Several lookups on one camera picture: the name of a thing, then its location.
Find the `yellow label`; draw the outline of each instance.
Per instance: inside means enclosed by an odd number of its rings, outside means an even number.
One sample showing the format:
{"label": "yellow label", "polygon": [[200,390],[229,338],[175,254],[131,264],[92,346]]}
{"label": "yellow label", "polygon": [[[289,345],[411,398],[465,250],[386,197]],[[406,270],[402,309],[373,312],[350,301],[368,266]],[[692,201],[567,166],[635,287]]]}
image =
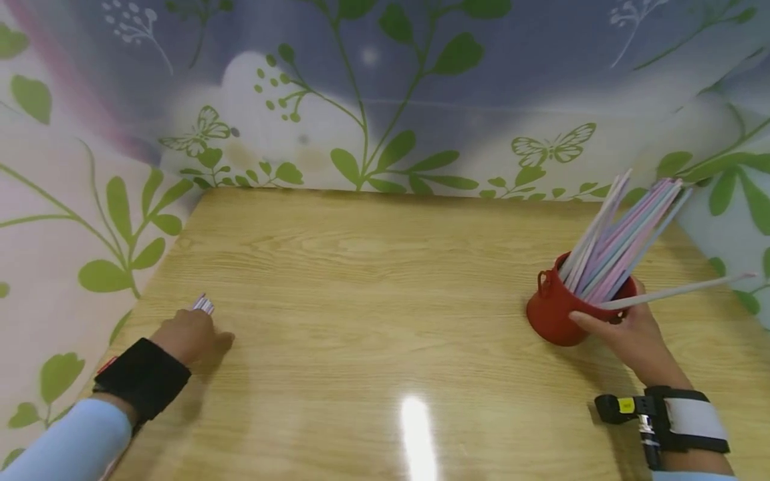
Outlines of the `yellow label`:
{"label": "yellow label", "polygon": [[621,414],[633,414],[634,408],[636,407],[634,404],[634,398],[632,397],[621,397],[618,399],[618,403],[621,406]]}

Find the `red tag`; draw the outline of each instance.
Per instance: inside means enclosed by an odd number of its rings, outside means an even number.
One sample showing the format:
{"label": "red tag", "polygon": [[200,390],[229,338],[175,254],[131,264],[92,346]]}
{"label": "red tag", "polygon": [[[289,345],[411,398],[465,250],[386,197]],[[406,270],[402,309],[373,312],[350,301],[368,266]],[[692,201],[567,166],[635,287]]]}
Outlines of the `red tag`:
{"label": "red tag", "polygon": [[109,365],[110,365],[110,364],[112,364],[113,362],[115,362],[115,359],[118,359],[118,356],[113,356],[113,357],[112,357],[112,359],[110,359],[109,361],[107,361],[107,363],[106,363],[104,366],[102,366],[101,368],[99,368],[99,371],[96,371],[96,374],[97,374],[97,375],[98,375],[98,374],[101,374],[103,370],[107,369],[107,368],[109,367]]}

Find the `cup handle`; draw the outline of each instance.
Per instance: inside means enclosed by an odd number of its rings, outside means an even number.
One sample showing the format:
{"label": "cup handle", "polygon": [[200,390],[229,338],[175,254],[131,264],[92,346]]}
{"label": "cup handle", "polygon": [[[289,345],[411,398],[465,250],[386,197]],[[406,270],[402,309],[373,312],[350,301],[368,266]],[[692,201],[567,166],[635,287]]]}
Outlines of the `cup handle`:
{"label": "cup handle", "polygon": [[551,287],[551,272],[540,271],[537,274],[537,294],[540,297],[544,298],[548,294],[548,288]]}

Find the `black wrist strap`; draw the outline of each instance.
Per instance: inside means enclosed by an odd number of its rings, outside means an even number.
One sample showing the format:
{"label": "black wrist strap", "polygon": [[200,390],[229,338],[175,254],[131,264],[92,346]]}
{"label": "black wrist strap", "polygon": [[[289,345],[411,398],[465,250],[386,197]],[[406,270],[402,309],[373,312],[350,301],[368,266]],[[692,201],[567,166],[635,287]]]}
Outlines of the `black wrist strap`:
{"label": "black wrist strap", "polygon": [[130,404],[141,427],[155,419],[182,391],[190,371],[155,343],[141,338],[94,379],[95,392],[107,392]]}
{"label": "black wrist strap", "polygon": [[703,392],[652,386],[644,394],[653,399],[657,415],[652,425],[662,450],[730,452],[727,434]]}

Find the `wood grain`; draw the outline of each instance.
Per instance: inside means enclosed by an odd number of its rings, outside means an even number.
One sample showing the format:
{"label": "wood grain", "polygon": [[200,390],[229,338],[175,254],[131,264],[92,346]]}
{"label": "wood grain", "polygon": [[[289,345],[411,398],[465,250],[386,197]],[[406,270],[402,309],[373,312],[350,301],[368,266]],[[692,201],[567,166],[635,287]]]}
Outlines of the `wood grain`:
{"label": "wood grain", "polygon": [[[197,366],[115,481],[649,479],[635,426],[597,424],[638,384],[595,339],[532,331],[535,276],[597,205],[217,189],[107,356],[206,292],[237,339]],[[636,274],[714,277],[676,227]],[[770,338],[727,288],[653,305],[716,404],[743,480],[765,479]]]}

